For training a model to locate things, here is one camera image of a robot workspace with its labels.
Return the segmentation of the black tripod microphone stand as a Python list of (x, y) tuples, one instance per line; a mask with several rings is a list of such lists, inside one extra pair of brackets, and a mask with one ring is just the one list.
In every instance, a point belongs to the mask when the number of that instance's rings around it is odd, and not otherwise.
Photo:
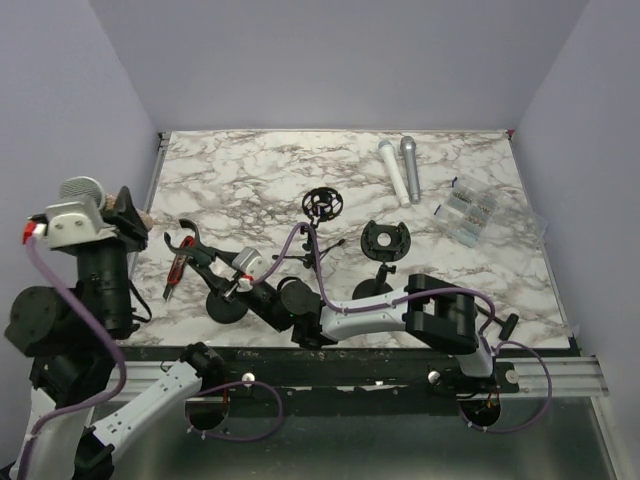
[(305, 253), (303, 255), (284, 255), (283, 259), (299, 260), (305, 269), (317, 272), (318, 266), (327, 254), (337, 247), (342, 247), (346, 240), (342, 238), (321, 250), (313, 243), (312, 235), (317, 234), (320, 224), (336, 219), (341, 214), (343, 206), (343, 197), (332, 187), (322, 186), (309, 190), (301, 201), (301, 208), (310, 223), (308, 226), (299, 228), (299, 233), (307, 236), (306, 241), (302, 244)]

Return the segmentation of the copper body mesh microphone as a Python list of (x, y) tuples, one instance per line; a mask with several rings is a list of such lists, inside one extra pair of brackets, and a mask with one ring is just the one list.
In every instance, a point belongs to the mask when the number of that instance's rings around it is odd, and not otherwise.
[[(92, 200), (101, 213), (103, 210), (111, 210), (117, 195), (107, 193), (103, 186), (95, 179), (87, 176), (76, 176), (65, 180), (59, 188), (61, 199), (71, 199), (76, 197), (88, 197)], [(148, 231), (153, 227), (153, 220), (139, 209), (138, 213), (142, 217)]]

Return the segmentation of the black clip round-base stand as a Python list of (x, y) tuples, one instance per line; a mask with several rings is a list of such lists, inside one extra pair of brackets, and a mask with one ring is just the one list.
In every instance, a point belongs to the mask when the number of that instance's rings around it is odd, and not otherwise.
[[(205, 282), (209, 288), (209, 292), (218, 287), (220, 284), (224, 284), (227, 281), (233, 281), (236, 283), (234, 276), (231, 280), (216, 275), (212, 270), (212, 250), (217, 249), (214, 247), (208, 247), (204, 245), (200, 238), (200, 230), (196, 223), (188, 218), (180, 218), (178, 220), (182, 229), (187, 229), (192, 232), (194, 238), (191, 245), (184, 245), (175, 247), (172, 244), (171, 235), (168, 232), (163, 234), (164, 242), (170, 252), (174, 255), (185, 255), (187, 257), (187, 265)], [(230, 325), (241, 320), (248, 309), (240, 303), (238, 308), (232, 309), (209, 309), (209, 294), (205, 301), (206, 312), (209, 317), (216, 323), (222, 325)]]

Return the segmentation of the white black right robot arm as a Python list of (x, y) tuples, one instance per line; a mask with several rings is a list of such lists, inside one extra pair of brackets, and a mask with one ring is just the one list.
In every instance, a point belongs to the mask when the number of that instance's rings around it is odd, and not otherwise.
[(454, 286), (423, 274), (413, 274), (402, 289), (348, 301), (332, 301), (326, 291), (313, 291), (299, 279), (279, 289), (257, 281), (233, 262), (236, 278), (226, 279), (205, 268), (201, 274), (210, 289), (207, 311), (222, 324), (235, 323), (251, 311), (277, 332), (291, 332), (291, 341), (307, 350), (361, 335), (405, 332), (433, 350), (453, 356), (460, 379), (480, 392), (496, 380), (490, 347), (476, 328), (475, 300), (495, 314), (484, 294)]

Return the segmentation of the white foam-head microphone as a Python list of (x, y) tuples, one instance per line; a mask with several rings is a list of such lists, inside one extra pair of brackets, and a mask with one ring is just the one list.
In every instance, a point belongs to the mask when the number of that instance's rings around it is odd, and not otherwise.
[(391, 142), (389, 140), (381, 140), (378, 144), (378, 153), (385, 164), (400, 205), (402, 207), (408, 207), (410, 205), (409, 194), (401, 177), (395, 157), (395, 150)]

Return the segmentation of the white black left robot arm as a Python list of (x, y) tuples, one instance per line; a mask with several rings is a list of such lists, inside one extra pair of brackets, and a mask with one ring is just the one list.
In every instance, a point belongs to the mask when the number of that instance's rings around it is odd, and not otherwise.
[(3, 478), (107, 479), (117, 455), (148, 423), (220, 387), (221, 358), (191, 344), (113, 419), (90, 420), (127, 380), (119, 342), (144, 323), (133, 308), (138, 293), (128, 257), (147, 247), (148, 232), (127, 187), (110, 196), (87, 177), (62, 187), (52, 205), (28, 219), (22, 242), (46, 284), (15, 298), (4, 333), (32, 367), (29, 421)]

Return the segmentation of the black round-base shock-mount stand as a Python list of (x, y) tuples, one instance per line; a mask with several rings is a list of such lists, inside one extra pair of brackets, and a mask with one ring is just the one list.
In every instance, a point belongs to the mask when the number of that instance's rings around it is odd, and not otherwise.
[(389, 293), (393, 288), (387, 283), (387, 276), (394, 274), (397, 267), (394, 262), (404, 258), (411, 247), (411, 235), (404, 222), (397, 225), (377, 224), (370, 220), (364, 227), (360, 246), (363, 254), (380, 266), (373, 279), (360, 282), (352, 293), (352, 299), (358, 300)]

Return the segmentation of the silver grey handheld microphone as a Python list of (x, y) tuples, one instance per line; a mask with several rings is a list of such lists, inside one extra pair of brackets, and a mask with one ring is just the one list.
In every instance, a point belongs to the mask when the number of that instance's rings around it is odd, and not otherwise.
[(419, 204), (421, 201), (421, 188), (417, 167), (416, 143), (411, 136), (404, 136), (400, 140), (400, 152), (405, 161), (410, 202)]

